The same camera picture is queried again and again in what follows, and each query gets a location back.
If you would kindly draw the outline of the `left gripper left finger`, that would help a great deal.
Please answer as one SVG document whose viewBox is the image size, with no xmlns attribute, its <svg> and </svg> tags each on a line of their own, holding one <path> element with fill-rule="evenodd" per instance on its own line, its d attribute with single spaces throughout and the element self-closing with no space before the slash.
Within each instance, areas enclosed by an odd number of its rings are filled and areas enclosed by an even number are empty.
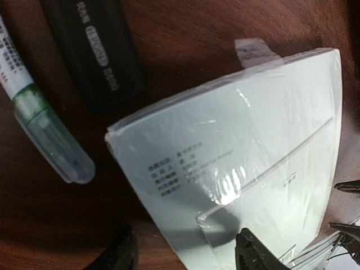
<svg viewBox="0 0 360 270">
<path fill-rule="evenodd" d="M 95 260 L 95 269 L 138 269 L 138 243 L 130 226 L 124 226 Z"/>
</svg>

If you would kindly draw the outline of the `grey notebook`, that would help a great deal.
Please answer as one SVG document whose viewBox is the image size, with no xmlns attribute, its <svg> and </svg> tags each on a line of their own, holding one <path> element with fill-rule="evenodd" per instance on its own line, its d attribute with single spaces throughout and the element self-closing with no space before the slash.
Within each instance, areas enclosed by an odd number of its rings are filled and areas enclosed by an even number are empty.
<svg viewBox="0 0 360 270">
<path fill-rule="evenodd" d="M 235 269 L 244 228 L 287 264 L 320 230 L 342 97 L 340 52 L 319 48 L 166 98 L 105 141 L 187 269 Z"/>
</svg>

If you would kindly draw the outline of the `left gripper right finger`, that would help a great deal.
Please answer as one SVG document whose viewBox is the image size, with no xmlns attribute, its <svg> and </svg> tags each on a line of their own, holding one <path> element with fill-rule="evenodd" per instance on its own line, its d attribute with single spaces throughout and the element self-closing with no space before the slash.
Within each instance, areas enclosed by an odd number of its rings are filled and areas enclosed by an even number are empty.
<svg viewBox="0 0 360 270">
<path fill-rule="evenodd" d="M 235 262 L 237 270 L 289 270 L 248 228 L 236 235 Z"/>
</svg>

